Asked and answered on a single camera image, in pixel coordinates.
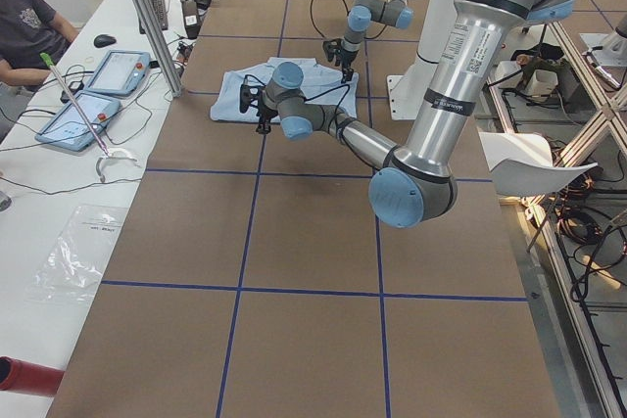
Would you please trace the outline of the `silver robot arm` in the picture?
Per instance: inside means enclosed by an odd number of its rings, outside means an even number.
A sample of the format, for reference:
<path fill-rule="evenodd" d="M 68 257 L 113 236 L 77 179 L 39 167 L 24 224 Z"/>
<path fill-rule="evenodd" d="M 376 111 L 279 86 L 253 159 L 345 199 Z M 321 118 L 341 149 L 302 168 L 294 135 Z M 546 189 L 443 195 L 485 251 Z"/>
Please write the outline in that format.
<path fill-rule="evenodd" d="M 341 38 L 327 40 L 323 49 L 328 62 L 341 68 L 342 83 L 353 79 L 355 60 L 371 23 L 407 29 L 413 19 L 409 0 L 353 0 L 347 15 L 347 26 Z"/>
<path fill-rule="evenodd" d="M 449 160 L 506 35 L 524 23 L 566 18 L 574 0 L 454 0 L 457 13 L 434 75 L 421 97 L 410 135 L 397 144 L 351 117 L 340 106 L 307 98 L 303 71 L 282 62 L 262 85 L 243 83 L 239 109 L 254 109 L 257 130 L 278 118 L 284 135 L 302 140 L 323 131 L 375 170 L 368 197 L 384 223 L 407 228 L 446 213 L 457 184 Z"/>

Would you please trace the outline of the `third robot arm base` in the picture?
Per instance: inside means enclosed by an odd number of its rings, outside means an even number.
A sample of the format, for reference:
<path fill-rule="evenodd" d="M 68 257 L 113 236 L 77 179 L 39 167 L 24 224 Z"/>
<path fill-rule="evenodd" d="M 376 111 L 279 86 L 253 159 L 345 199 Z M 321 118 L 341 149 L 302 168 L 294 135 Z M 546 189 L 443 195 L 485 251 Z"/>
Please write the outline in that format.
<path fill-rule="evenodd" d="M 626 67 L 626 17 L 609 34 L 580 33 L 579 36 L 599 65 Z"/>

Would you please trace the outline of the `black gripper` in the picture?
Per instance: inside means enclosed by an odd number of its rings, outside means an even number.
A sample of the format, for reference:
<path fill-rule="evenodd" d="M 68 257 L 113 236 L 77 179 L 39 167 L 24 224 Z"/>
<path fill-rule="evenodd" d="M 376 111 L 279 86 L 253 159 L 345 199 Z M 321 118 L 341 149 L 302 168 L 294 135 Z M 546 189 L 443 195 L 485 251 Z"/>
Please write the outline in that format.
<path fill-rule="evenodd" d="M 254 107 L 257 109 L 257 117 L 259 118 L 256 132 L 258 134 L 270 133 L 271 121 L 275 117 L 278 117 L 278 111 L 270 108 L 265 103 L 265 90 L 262 87 L 257 89 L 254 94 L 253 102 L 255 103 Z"/>
<path fill-rule="evenodd" d="M 360 44 L 357 45 L 349 45 L 342 44 L 342 52 L 341 52 L 341 63 L 339 66 L 342 71 L 341 83 L 347 83 L 349 80 L 352 80 L 354 77 L 354 69 L 353 69 L 353 61 L 357 57 Z"/>

